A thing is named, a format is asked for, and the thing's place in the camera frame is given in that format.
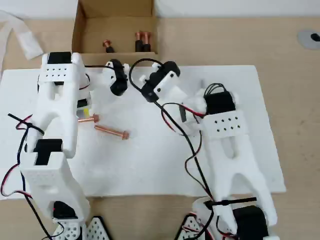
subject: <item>screw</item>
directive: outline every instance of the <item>screw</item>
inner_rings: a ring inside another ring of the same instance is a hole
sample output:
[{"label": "screw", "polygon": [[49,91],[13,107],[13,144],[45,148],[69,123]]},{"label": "screw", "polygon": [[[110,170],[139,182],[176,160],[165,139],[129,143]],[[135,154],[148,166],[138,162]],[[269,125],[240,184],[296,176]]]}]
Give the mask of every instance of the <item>screw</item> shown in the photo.
[{"label": "screw", "polygon": [[103,41],[102,46],[104,46],[105,48],[108,48],[111,46],[111,41],[106,39]]},{"label": "screw", "polygon": [[144,44],[149,44],[149,38],[151,36],[151,33],[148,31],[145,31],[143,35],[144,35]]},{"label": "screw", "polygon": [[108,134],[122,137],[122,140],[127,140],[129,138],[129,132],[127,132],[127,131],[117,131],[112,128],[104,127],[104,126],[100,126],[100,125],[95,125],[94,128],[96,130],[99,130],[99,131],[102,131],[102,132],[105,132]]},{"label": "screw", "polygon": [[135,33],[135,39],[138,41],[138,40],[141,40],[141,33],[142,32],[140,32],[140,31],[137,31],[136,33]]},{"label": "screw", "polygon": [[100,120],[99,115],[98,114],[93,114],[91,117],[78,119],[78,123],[85,123],[85,122],[97,123],[97,122],[99,122],[99,120]]}]

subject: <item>white bracket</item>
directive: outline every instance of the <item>white bracket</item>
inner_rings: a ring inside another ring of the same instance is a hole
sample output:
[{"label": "white bracket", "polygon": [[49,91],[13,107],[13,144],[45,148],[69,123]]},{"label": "white bracket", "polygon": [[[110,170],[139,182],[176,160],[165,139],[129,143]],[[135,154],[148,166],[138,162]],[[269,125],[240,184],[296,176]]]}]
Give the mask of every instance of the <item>white bracket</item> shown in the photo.
[{"label": "white bracket", "polygon": [[73,208],[77,216],[77,219],[66,219],[64,222],[84,223],[90,213],[89,201],[73,178],[65,154],[51,152],[47,165],[35,165],[37,156],[37,152],[26,154],[20,170],[41,212],[52,219],[54,202],[60,201]]},{"label": "white bracket", "polygon": [[[63,152],[68,159],[76,153],[78,135],[77,104],[80,82],[88,81],[85,67],[79,53],[73,53],[69,64],[47,64],[48,55],[42,57],[39,75],[39,92],[36,108],[31,118],[34,126],[46,131],[51,121],[60,117],[63,129]],[[54,82],[64,82],[59,97]],[[31,128],[27,136],[27,150],[33,152],[36,143],[43,136]]]},{"label": "white bracket", "polygon": [[[265,177],[259,170],[248,135],[248,128],[242,111],[207,115],[202,120],[204,147],[212,176],[210,189],[216,201],[228,199],[235,176],[242,176],[257,197],[257,205],[266,216],[268,226],[277,223],[277,213],[267,187]],[[234,154],[227,156],[222,141],[234,143]],[[230,206],[218,205],[215,213],[237,232],[237,223]]]}]

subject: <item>copper standoff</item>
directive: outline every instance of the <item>copper standoff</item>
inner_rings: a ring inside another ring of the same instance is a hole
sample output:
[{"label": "copper standoff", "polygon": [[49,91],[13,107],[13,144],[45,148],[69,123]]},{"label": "copper standoff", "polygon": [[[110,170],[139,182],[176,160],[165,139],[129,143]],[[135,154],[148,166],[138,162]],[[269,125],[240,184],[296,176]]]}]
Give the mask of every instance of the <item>copper standoff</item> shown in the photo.
[{"label": "copper standoff", "polygon": [[110,47],[110,45],[111,45],[111,41],[108,40],[108,39],[104,40],[103,43],[102,43],[102,46],[105,47],[105,48]]},{"label": "copper standoff", "polygon": [[100,120],[99,115],[98,114],[93,114],[92,117],[78,119],[78,123],[85,123],[85,122],[97,123],[97,122],[99,122],[99,120]]},{"label": "copper standoff", "polygon": [[148,31],[145,31],[144,33],[143,33],[143,35],[144,35],[144,44],[149,44],[149,38],[150,38],[150,32],[148,32]]},{"label": "copper standoff", "polygon": [[112,128],[104,127],[104,126],[100,126],[100,125],[95,125],[94,128],[96,130],[121,137],[122,140],[127,140],[129,138],[129,132],[127,132],[127,131],[117,131]]}]

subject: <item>black wire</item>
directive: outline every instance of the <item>black wire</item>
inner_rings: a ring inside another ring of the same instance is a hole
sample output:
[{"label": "black wire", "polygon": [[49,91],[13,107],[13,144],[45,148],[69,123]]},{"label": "black wire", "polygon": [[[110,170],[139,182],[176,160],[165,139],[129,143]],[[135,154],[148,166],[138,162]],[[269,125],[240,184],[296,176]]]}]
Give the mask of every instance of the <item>black wire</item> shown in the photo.
[{"label": "black wire", "polygon": [[[30,128],[34,128],[34,129],[38,130],[40,133],[42,133],[43,135],[45,134],[45,132],[42,129],[40,129],[39,127],[34,126],[32,123],[26,122],[26,121],[24,121],[24,120],[22,120],[22,119],[20,119],[20,118],[18,118],[16,116],[12,115],[11,113],[9,113],[8,116],[13,118],[13,119],[15,119],[15,120],[17,120],[17,121],[20,121],[21,123],[26,125],[26,130],[25,130],[25,132],[24,132],[24,134],[23,134],[23,136],[21,138],[20,145],[19,145],[19,148],[18,148],[18,152],[16,154],[16,162],[20,165],[20,162],[21,162],[20,161],[21,150],[23,148],[24,142],[25,142],[26,137],[28,135],[29,129]],[[22,179],[22,190],[26,191],[26,179],[25,179],[24,175],[22,174],[22,172],[20,172],[20,174],[21,174],[21,179]],[[35,207],[33,206],[33,204],[31,203],[31,201],[29,200],[29,198],[27,196],[24,196],[24,198],[27,201],[27,203],[29,204],[31,210],[33,211],[33,213],[34,213],[36,219],[38,220],[42,230],[44,231],[46,237],[49,240],[52,240],[49,232],[47,231],[46,227],[44,226],[43,222],[41,221],[41,219],[40,219]]]},{"label": "black wire", "polygon": [[106,65],[84,65],[85,68],[105,68],[105,69],[112,69],[115,71],[115,69],[111,66]]},{"label": "black wire", "polygon": [[196,178],[189,172],[189,170],[188,170],[188,162],[189,162],[191,159],[193,159],[195,156],[198,155],[198,153],[200,152],[201,146],[202,146],[202,133],[201,133],[201,131],[199,131],[199,133],[200,133],[200,143],[199,143],[199,147],[198,147],[198,149],[196,150],[196,152],[195,152],[194,155],[190,156],[189,158],[187,158],[187,159],[184,161],[184,169],[185,169],[186,173],[187,173],[193,180],[195,180],[198,184],[200,184],[200,186],[203,188],[203,190],[204,190],[207,194],[209,194],[209,193],[207,192],[207,190],[206,190],[206,187],[205,187],[198,179],[196,179]]},{"label": "black wire", "polygon": [[141,62],[153,62],[153,63],[157,63],[161,66],[163,66],[164,64],[158,60],[155,60],[155,59],[152,59],[152,58],[141,58],[140,60],[136,61],[130,68],[130,71],[129,71],[129,82],[131,83],[131,85],[137,89],[140,93],[141,93],[141,89],[134,84],[134,82],[132,81],[132,71],[134,70],[135,66],[137,66],[137,64],[141,63]]},{"label": "black wire", "polygon": [[215,222],[215,227],[216,229],[218,230],[218,232],[221,234],[221,235],[225,235],[225,236],[228,236],[230,238],[233,238],[233,239],[237,239],[237,235],[233,235],[232,233],[225,233],[223,231],[221,231],[218,227],[218,223],[219,223],[219,219],[220,219],[220,216],[217,216],[216,217],[216,222]]},{"label": "black wire", "polygon": [[211,223],[214,215],[215,215],[215,212],[212,210],[208,221],[207,221],[206,224],[203,226],[203,228],[201,229],[201,231],[200,231],[196,236],[194,236],[194,237],[188,237],[188,238],[186,238],[185,240],[196,240],[196,239],[200,238],[201,235],[208,229],[208,227],[209,227],[209,225],[210,225],[210,223]]},{"label": "black wire", "polygon": [[50,236],[50,237],[52,237],[52,238],[55,238],[55,237],[59,237],[61,234],[63,234],[64,233],[64,231],[65,231],[65,227],[60,223],[60,222],[58,222],[58,224],[62,227],[62,232],[60,232],[59,234],[57,234],[57,235],[52,235],[52,236]]},{"label": "black wire", "polygon": [[88,78],[89,83],[90,83],[90,77],[89,77],[89,75],[88,75],[87,73],[86,73],[85,75],[86,75],[86,77]]},{"label": "black wire", "polygon": [[[134,67],[138,64],[138,63],[141,63],[141,62],[144,62],[144,61],[149,61],[149,62],[154,62],[154,63],[157,63],[161,66],[163,66],[163,64],[158,61],[158,60],[155,60],[155,59],[152,59],[152,58],[142,58],[138,61],[136,61],[130,68],[130,71],[129,71],[129,82],[131,83],[131,85],[137,89],[140,93],[141,93],[141,89],[134,84],[133,80],[132,80],[132,72],[133,72],[133,69]],[[205,178],[205,175],[204,173],[202,172],[202,169],[200,167],[200,164],[199,164],[199,161],[198,161],[198,158],[196,156],[196,152],[195,152],[195,149],[194,149],[194,146],[192,145],[191,141],[190,141],[190,138],[188,137],[188,135],[186,134],[186,132],[182,129],[182,127],[180,127],[180,125],[171,117],[171,115],[167,112],[167,110],[164,109],[164,107],[162,107],[158,102],[154,102],[154,104],[161,110],[161,112],[164,112],[164,114],[170,119],[170,121],[180,130],[180,132],[182,133],[182,135],[184,136],[184,138],[186,139],[190,149],[191,149],[191,152],[192,152],[192,155],[194,156],[194,161],[195,161],[195,164],[196,164],[196,167],[200,173],[200,176],[201,176],[201,179],[203,181],[203,184],[204,184],[204,187],[206,189],[206,192],[207,194],[209,195],[209,197],[212,198],[213,200],[213,196],[210,192],[210,188],[208,186],[208,183],[206,181],[206,178]]]},{"label": "black wire", "polygon": [[223,91],[227,92],[227,89],[222,83],[211,83],[204,91],[203,97],[210,95],[217,88],[223,88]]}]

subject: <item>wire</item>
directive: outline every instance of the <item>wire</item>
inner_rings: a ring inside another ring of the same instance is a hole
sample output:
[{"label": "wire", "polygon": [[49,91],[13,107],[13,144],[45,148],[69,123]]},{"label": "wire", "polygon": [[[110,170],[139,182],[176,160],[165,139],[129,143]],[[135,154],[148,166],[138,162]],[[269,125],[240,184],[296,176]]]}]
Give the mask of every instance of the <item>wire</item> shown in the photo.
[{"label": "wire", "polygon": [[5,193],[5,184],[6,184],[7,180],[8,180],[11,172],[12,172],[17,166],[19,166],[18,163],[16,163],[16,164],[13,165],[12,167],[10,167],[10,169],[9,169],[9,170],[6,172],[6,174],[4,175],[3,180],[2,180],[2,183],[1,183],[0,193],[1,193],[1,195],[4,196],[4,197],[9,197],[9,196],[11,196],[12,194],[17,193],[17,194],[23,194],[23,195],[25,195],[25,196],[27,196],[27,197],[29,197],[29,198],[32,198],[31,195],[30,195],[30,193],[26,192],[25,190],[14,190],[14,191],[12,191],[11,193],[8,193],[8,194]]},{"label": "wire", "polygon": [[210,95],[217,88],[223,88],[223,91],[227,92],[227,89],[222,83],[211,83],[204,91],[203,97]]},{"label": "wire", "polygon": [[[18,118],[18,117],[16,117],[16,116],[12,115],[11,113],[8,113],[8,116],[11,117],[11,118],[13,118],[13,119],[15,119],[15,120],[17,120],[17,121],[19,121],[21,124],[23,123],[23,124],[26,125],[26,130],[25,130],[25,132],[24,132],[24,134],[23,134],[23,136],[22,136],[22,138],[21,138],[20,145],[19,145],[19,148],[18,148],[18,152],[17,152],[17,154],[16,154],[16,162],[17,162],[16,164],[17,164],[17,166],[18,166],[18,165],[20,165],[20,163],[21,163],[21,161],[20,161],[21,150],[22,150],[22,148],[23,148],[24,142],[25,142],[26,137],[27,137],[27,135],[28,135],[29,129],[30,129],[30,128],[36,129],[36,130],[39,131],[42,135],[44,135],[45,132],[44,132],[42,129],[40,129],[39,127],[34,126],[32,123],[26,122],[25,120],[20,119],[20,118]],[[22,179],[22,189],[23,189],[23,191],[26,191],[26,180],[25,180],[25,177],[24,177],[24,175],[22,174],[22,172],[21,172],[20,174],[21,174],[21,179]],[[43,222],[41,221],[41,219],[40,219],[40,217],[39,217],[39,215],[38,215],[35,207],[33,206],[33,204],[32,204],[31,201],[30,201],[29,197],[26,196],[26,195],[24,195],[24,198],[25,198],[25,200],[27,201],[27,203],[29,204],[31,210],[33,211],[33,213],[34,213],[36,219],[38,220],[38,222],[39,222],[42,230],[43,230],[44,233],[45,233],[45,235],[47,236],[47,238],[48,238],[49,240],[52,240],[52,237],[50,236],[50,234],[49,234],[49,232],[47,231],[46,227],[44,226]]]},{"label": "wire", "polygon": [[52,235],[52,236],[50,236],[51,238],[59,237],[61,234],[63,234],[63,233],[64,233],[64,231],[65,231],[65,227],[64,227],[60,222],[58,222],[58,224],[62,227],[62,232],[58,233],[57,235]]},{"label": "wire", "polygon": [[[32,114],[27,116],[25,119],[23,119],[23,121],[27,121],[29,120],[30,118],[32,117]],[[26,128],[23,128],[23,127],[20,127],[20,125],[22,124],[23,122],[19,122],[16,126],[15,126],[15,129],[17,130],[27,130]]]},{"label": "wire", "polygon": [[[128,76],[129,82],[130,82],[131,85],[132,85],[135,89],[137,89],[140,93],[141,93],[141,89],[140,89],[137,85],[135,85],[134,82],[133,82],[133,80],[132,80],[132,72],[133,72],[134,67],[135,67],[138,63],[141,63],[141,62],[144,62],[144,61],[154,62],[154,63],[157,63],[157,64],[163,66],[163,64],[162,64],[160,61],[155,60],[155,59],[152,59],[152,58],[142,58],[142,59],[136,61],[136,62],[131,66],[130,71],[129,71],[129,76]],[[197,156],[196,156],[196,152],[195,152],[195,150],[194,150],[194,147],[193,147],[193,145],[192,145],[192,143],[191,143],[188,135],[187,135],[186,132],[181,128],[181,126],[171,117],[171,115],[164,109],[164,107],[162,107],[162,106],[161,106],[158,102],[156,102],[156,101],[154,102],[154,104],[161,110],[161,112],[163,112],[163,113],[171,120],[171,122],[181,131],[182,135],[183,135],[184,138],[186,139],[186,141],[187,141],[187,143],[188,143],[188,145],[189,145],[189,147],[190,147],[190,149],[191,149],[192,156],[194,156],[193,158],[194,158],[196,167],[197,167],[197,169],[198,169],[198,171],[199,171],[199,174],[200,174],[200,176],[201,176],[201,179],[202,179],[202,181],[203,181],[204,188],[205,188],[205,192],[206,192],[206,193],[209,195],[209,197],[211,197],[211,199],[213,200],[213,196],[212,196],[212,194],[211,194],[211,192],[210,192],[210,188],[209,188],[208,183],[207,183],[207,181],[206,181],[205,175],[204,175],[204,173],[202,172],[202,169],[201,169],[201,167],[200,167],[198,158],[197,158]]]},{"label": "wire", "polygon": [[133,72],[134,68],[137,66],[137,64],[139,64],[139,63],[141,63],[141,62],[153,62],[153,63],[159,64],[160,66],[163,66],[163,65],[164,65],[162,62],[160,62],[160,61],[158,61],[158,60],[155,60],[155,59],[152,59],[152,58],[141,58],[140,60],[136,61],[136,62],[131,66],[130,71],[129,71],[129,76],[128,76],[129,82],[130,82],[131,85],[132,85],[135,89],[137,89],[140,93],[142,93],[142,92],[141,92],[141,89],[140,89],[137,85],[135,85],[134,82],[132,81],[132,72]]},{"label": "wire", "polygon": [[201,133],[201,131],[199,131],[199,133],[200,133],[200,143],[199,143],[199,147],[198,147],[198,149],[196,150],[196,152],[195,152],[194,155],[188,157],[188,158],[185,160],[185,162],[184,162],[184,169],[185,169],[186,173],[187,173],[193,180],[195,180],[198,184],[200,184],[200,186],[203,188],[203,190],[209,195],[209,193],[208,193],[207,190],[206,190],[206,187],[205,187],[198,179],[196,179],[196,178],[189,172],[189,170],[188,170],[188,162],[189,162],[191,159],[193,159],[195,156],[198,155],[198,153],[200,152],[201,146],[202,146],[202,133]]},{"label": "wire", "polygon": [[203,226],[203,228],[201,229],[201,231],[200,231],[196,236],[194,236],[194,237],[188,237],[188,238],[186,238],[185,240],[196,240],[196,239],[200,238],[201,235],[208,229],[208,227],[209,227],[209,225],[210,225],[210,223],[211,223],[212,218],[214,217],[214,215],[215,215],[215,212],[212,210],[208,221],[207,221],[206,224]]},{"label": "wire", "polygon": [[[186,106],[184,106],[183,104],[180,104],[180,103],[177,103],[177,102],[167,102],[167,103],[163,104],[162,107],[164,108],[165,105],[177,105],[177,106],[179,106],[179,107],[184,108],[186,111],[192,113],[193,116],[198,116],[198,117],[204,117],[204,116],[205,116],[205,114],[199,113],[199,112],[196,112],[196,111],[193,111],[191,108],[186,107]],[[163,121],[165,122],[165,124],[166,124],[172,131],[176,132],[176,130],[174,130],[174,128],[173,128],[173,127],[170,125],[170,123],[166,120],[163,111],[161,111],[161,116],[162,116],[162,119],[163,119]]]},{"label": "wire", "polygon": [[217,216],[217,217],[216,217],[216,222],[215,222],[215,227],[216,227],[216,229],[218,230],[218,232],[219,232],[222,236],[224,236],[224,237],[226,237],[226,238],[237,239],[237,238],[236,238],[237,235],[233,235],[231,232],[223,232],[223,231],[221,231],[221,230],[219,229],[219,226],[218,226],[219,219],[220,219],[220,216]]},{"label": "wire", "polygon": [[[196,214],[195,212],[190,211],[189,214],[192,215],[192,216],[194,217],[194,219],[197,221],[197,214]],[[199,233],[198,230],[192,229],[192,228],[189,228],[189,227],[186,227],[186,226],[182,226],[182,229],[184,229],[185,231],[190,231],[190,232],[197,232],[197,233]],[[209,237],[210,237],[211,240],[215,240],[214,237],[212,236],[211,232],[208,230],[208,228],[206,229],[206,233],[209,235]]]},{"label": "wire", "polygon": [[105,69],[111,69],[111,70],[115,71],[115,69],[113,67],[106,66],[106,65],[84,65],[84,67],[85,68],[101,68],[101,69],[105,68]]},{"label": "wire", "polygon": [[90,77],[89,77],[89,75],[86,73],[85,74],[86,75],[86,77],[88,78],[88,80],[89,80],[89,84],[88,85],[86,85],[86,86],[84,86],[84,87],[80,87],[79,88],[79,90],[83,90],[83,89],[86,89],[87,87],[89,87],[90,86]]}]

